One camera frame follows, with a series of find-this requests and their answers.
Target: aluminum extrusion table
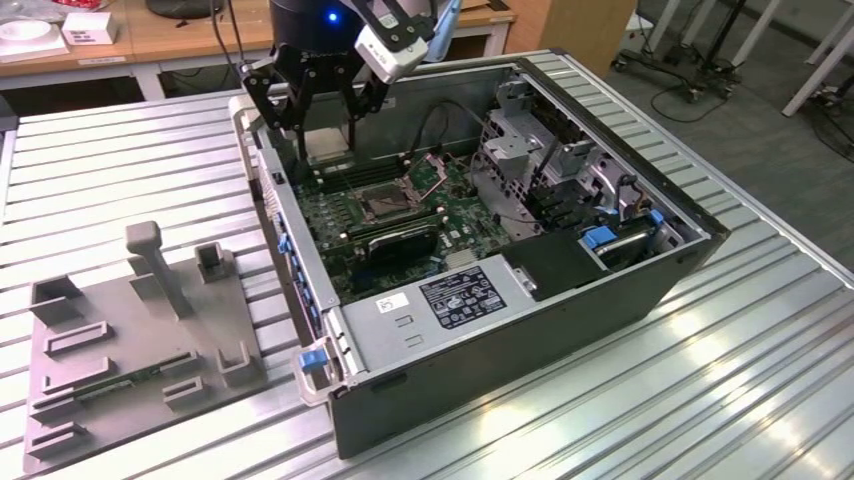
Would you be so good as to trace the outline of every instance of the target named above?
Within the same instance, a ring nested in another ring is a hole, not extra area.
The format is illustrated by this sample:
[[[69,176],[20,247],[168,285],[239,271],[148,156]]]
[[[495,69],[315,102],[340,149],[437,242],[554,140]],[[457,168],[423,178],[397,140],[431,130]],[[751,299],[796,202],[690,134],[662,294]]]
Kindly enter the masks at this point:
[[[0,477],[22,476],[25,284],[128,274],[120,227],[136,219],[160,223],[171,261],[209,240],[236,252],[272,385],[49,478],[852,474],[851,274],[568,57],[530,58],[734,231],[646,319],[341,461],[288,370],[297,340],[241,179],[233,92],[25,118],[0,168]]]

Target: metal cart leg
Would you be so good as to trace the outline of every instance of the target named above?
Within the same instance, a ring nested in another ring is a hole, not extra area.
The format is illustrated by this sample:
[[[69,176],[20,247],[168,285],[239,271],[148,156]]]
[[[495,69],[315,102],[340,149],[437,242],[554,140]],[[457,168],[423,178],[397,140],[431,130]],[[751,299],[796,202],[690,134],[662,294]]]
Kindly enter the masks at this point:
[[[762,12],[762,16],[756,21],[756,25],[752,27],[752,30],[750,30],[750,35],[747,35],[747,40],[744,40],[744,43],[742,44],[742,47],[738,49],[738,53],[732,58],[732,66],[739,67],[742,63],[744,63],[744,60],[747,59],[752,48],[756,46],[756,42],[759,41],[764,30],[768,28],[768,23],[771,23],[771,20],[774,19],[774,14],[776,13],[776,9],[779,8],[779,4],[782,2],[783,0],[771,0],[768,6],[764,7],[764,12]]]
[[[691,45],[694,43],[694,40],[696,40],[699,29],[703,27],[706,19],[708,18],[708,14],[711,13],[711,9],[716,3],[718,0],[706,0],[699,6],[699,11],[696,12],[696,16],[694,17],[691,26],[688,27],[688,31],[684,33],[684,37],[682,37],[680,40],[682,45]]]
[[[854,45],[854,27],[848,29],[844,37],[842,37],[842,40],[830,52],[830,55],[827,55],[827,58],[815,69],[815,72],[812,72],[810,79],[803,84],[803,87],[800,87],[800,90],[798,90],[798,93],[783,109],[783,115],[791,117],[795,114],[795,112],[800,108],[800,105],[803,105],[803,102],[806,102],[806,99],[810,98],[812,93],[815,93],[815,90],[824,80],[824,77],[827,77],[827,74],[839,63],[839,60],[842,60],[842,56],[851,48],[851,45]]]
[[[664,36],[664,32],[670,26],[670,21],[672,20],[672,15],[676,13],[679,3],[682,3],[682,0],[667,0],[664,11],[662,12],[662,16],[655,24],[655,29],[652,30],[652,35],[650,36],[650,50],[652,52],[658,48],[658,43],[662,41],[662,37]]]
[[[827,53],[830,45],[839,42],[839,37],[842,36],[842,32],[844,32],[848,22],[851,21],[851,17],[854,17],[854,4],[851,4],[848,9],[844,11],[844,14],[839,18],[836,24],[832,26],[832,29],[830,30],[827,36],[824,36],[824,39],[812,52],[812,55],[810,55],[810,58],[806,59],[806,63],[808,63],[810,65],[815,65],[815,62],[818,62],[824,53]]]

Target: chip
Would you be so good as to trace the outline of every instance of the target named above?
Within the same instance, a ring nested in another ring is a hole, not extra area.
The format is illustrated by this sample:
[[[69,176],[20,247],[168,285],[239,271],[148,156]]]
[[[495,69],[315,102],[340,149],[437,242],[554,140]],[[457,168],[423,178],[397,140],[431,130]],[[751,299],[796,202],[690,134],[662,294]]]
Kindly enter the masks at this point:
[[[409,200],[395,184],[381,185],[361,192],[361,205],[365,213],[384,217],[411,209]]]

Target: wooden desk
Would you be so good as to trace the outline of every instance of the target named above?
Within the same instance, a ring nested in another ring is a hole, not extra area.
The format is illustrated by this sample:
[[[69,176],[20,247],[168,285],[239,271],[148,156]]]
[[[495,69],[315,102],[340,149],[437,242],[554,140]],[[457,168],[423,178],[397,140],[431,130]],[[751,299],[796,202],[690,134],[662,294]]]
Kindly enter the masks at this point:
[[[136,80],[145,100],[165,98],[157,75],[187,68],[207,67],[225,63],[221,49],[213,36],[211,19],[189,21],[176,28],[177,21],[159,17],[145,8],[144,0],[125,0],[129,29],[133,37],[133,53],[140,63]],[[272,46],[272,25],[268,0],[240,0],[233,3],[237,29],[247,59],[265,57]],[[485,36],[483,56],[504,52],[509,23],[515,20],[509,11],[495,12],[479,6],[463,10],[455,38]],[[220,34],[225,49],[236,59],[237,43],[231,18],[219,15]]]
[[[112,3],[107,11],[119,24],[113,45],[68,45],[66,55],[0,64],[0,90],[132,75],[135,56],[125,0]]]
[[[272,46],[268,0],[237,0],[233,4],[247,59],[260,59],[268,55]],[[177,20],[151,13],[145,8],[145,0],[117,0],[109,6],[109,11],[121,20],[119,42],[115,45],[69,47],[73,49],[69,55],[8,64],[16,66],[14,72],[6,70],[6,65],[1,66],[0,90],[133,76],[145,100],[160,100],[165,98],[160,73],[225,63],[209,18],[189,20],[187,25],[177,28]],[[511,11],[495,12],[484,6],[467,8],[460,15],[453,37],[485,36],[483,55],[500,55],[515,18]],[[237,44],[231,19],[227,14],[220,14],[219,19],[225,48],[233,54]],[[103,58],[113,58],[116,63],[87,64],[87,60]]]

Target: white box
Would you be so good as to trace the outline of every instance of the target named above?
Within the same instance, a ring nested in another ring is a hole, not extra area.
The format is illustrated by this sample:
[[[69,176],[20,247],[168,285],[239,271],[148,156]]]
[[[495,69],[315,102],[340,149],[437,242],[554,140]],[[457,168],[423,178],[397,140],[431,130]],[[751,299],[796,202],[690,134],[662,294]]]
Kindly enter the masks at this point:
[[[647,38],[651,37],[652,28],[654,25],[640,18],[636,13],[632,13],[628,19],[628,25],[626,25],[623,39],[619,42],[619,49],[640,53],[643,45],[646,44],[644,34]]]
[[[70,45],[112,44],[117,30],[109,12],[69,13],[62,24],[62,36]]]
[[[66,53],[68,48],[56,25],[50,26],[50,33],[34,42],[14,43],[0,40],[0,63],[22,62]]]

